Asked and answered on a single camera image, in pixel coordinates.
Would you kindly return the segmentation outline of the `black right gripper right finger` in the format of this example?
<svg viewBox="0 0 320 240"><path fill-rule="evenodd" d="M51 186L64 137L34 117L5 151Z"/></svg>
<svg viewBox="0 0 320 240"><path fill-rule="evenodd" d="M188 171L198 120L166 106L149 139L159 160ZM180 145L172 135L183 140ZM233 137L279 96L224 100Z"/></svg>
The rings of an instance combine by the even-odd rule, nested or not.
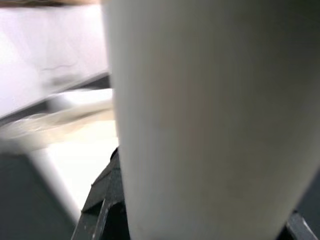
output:
<svg viewBox="0 0 320 240"><path fill-rule="evenodd" d="M296 211L287 220L286 229L293 240L319 240L305 219Z"/></svg>

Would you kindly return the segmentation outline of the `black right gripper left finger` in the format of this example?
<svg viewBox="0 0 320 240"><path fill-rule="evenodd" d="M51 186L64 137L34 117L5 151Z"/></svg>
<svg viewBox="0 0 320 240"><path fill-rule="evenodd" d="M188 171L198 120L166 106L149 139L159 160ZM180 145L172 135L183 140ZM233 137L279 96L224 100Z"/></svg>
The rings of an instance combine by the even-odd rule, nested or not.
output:
<svg viewBox="0 0 320 240"><path fill-rule="evenodd" d="M92 183L73 240L129 240L119 152Z"/></svg>

